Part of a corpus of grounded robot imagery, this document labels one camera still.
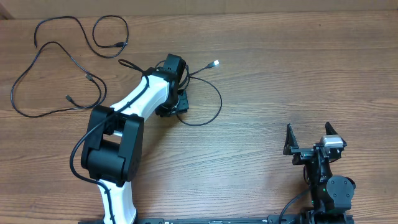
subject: small robot arm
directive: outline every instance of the small robot arm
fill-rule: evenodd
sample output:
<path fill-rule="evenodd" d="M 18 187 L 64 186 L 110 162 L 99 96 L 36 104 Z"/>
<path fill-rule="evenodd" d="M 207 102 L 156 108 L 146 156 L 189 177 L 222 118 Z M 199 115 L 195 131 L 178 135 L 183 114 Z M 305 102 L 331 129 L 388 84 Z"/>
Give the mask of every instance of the small robot arm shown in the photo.
<path fill-rule="evenodd" d="M 169 54 L 163 67 L 150 68 L 143 72 L 140 84 L 125 99 L 109 108 L 96 106 L 91 112 L 87 131 L 139 96 L 129 107 L 113 116 L 113 119 L 101 125 L 85 139 L 81 166 L 88 170 L 92 179 L 108 187 L 112 201 L 108 202 L 105 189 L 99 186 L 105 216 L 97 223 L 134 222 L 137 212 L 132 203 L 131 181 L 141 161 L 144 122 L 154 111 L 160 116 L 170 116 L 188 110 L 185 92 L 178 91 L 185 66 L 186 63 L 181 57 Z M 142 92 L 147 81 L 149 86 Z M 103 139 L 104 134 L 120 136 L 120 144 Z M 109 206 L 112 206 L 113 217 Z"/>

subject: wooden table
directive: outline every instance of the wooden table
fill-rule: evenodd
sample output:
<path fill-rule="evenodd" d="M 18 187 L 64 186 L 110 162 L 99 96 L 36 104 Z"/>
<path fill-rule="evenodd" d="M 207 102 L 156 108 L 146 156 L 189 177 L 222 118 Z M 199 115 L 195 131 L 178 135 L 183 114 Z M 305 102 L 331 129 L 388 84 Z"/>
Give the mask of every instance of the wooden table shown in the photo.
<path fill-rule="evenodd" d="M 82 19 L 89 34 L 97 18 Z M 306 188 L 302 166 L 282 155 L 287 123 L 298 143 L 319 141 L 330 121 L 348 147 L 331 165 L 357 183 L 356 223 L 397 223 L 398 12 L 241 14 L 126 17 L 131 36 L 118 58 L 142 68 L 168 53 L 182 56 L 223 95 L 211 124 L 190 127 L 152 115 L 145 124 L 142 162 L 134 179 L 140 217 L 263 217 L 276 214 Z M 97 186 L 70 172 L 72 147 L 86 130 L 90 111 L 25 118 L 11 107 L 15 79 L 37 49 L 38 20 L 0 21 L 0 223 L 76 223 L 101 218 Z M 99 43 L 123 41 L 120 21 L 101 21 Z M 132 91 L 140 74 L 117 59 L 95 56 L 73 20 L 40 27 L 39 47 L 59 41 L 87 70 L 108 85 L 109 106 Z M 110 54 L 115 49 L 99 50 Z M 39 114 L 97 97 L 96 88 L 53 45 L 44 50 L 16 90 L 18 108 Z M 217 111 L 207 84 L 188 87 L 199 123 Z M 80 156 L 75 164 L 80 168 Z M 308 205 L 305 198 L 288 213 Z"/>

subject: white plastic casing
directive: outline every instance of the white plastic casing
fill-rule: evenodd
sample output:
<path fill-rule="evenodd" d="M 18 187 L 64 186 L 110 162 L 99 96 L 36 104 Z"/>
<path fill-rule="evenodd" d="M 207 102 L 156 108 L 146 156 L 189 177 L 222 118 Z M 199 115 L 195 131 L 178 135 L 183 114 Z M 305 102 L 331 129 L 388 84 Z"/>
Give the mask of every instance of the white plastic casing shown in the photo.
<path fill-rule="evenodd" d="M 145 120 L 154 112 L 156 107 L 167 100 L 169 95 L 169 82 L 163 78 L 149 75 L 149 88 L 144 94 L 138 98 L 129 108 L 122 111 L 122 113 L 131 115 L 136 114 L 143 117 Z M 126 103 L 136 97 L 145 87 L 147 81 L 143 77 L 140 84 L 127 97 L 119 103 L 111 106 L 114 110 L 122 108 Z M 114 132 L 117 136 L 122 136 L 120 132 Z M 137 210 L 132 203 L 132 189 L 131 182 L 125 182 L 122 187 L 117 187 L 116 184 L 105 180 L 99 180 L 104 183 L 110 190 L 112 200 L 112 210 L 117 224 L 132 224 L 137 215 Z M 101 196 L 105 209 L 104 224 L 113 224 L 111 214 L 109 212 L 109 203 L 107 195 L 101 186 L 98 186 L 101 191 Z"/>

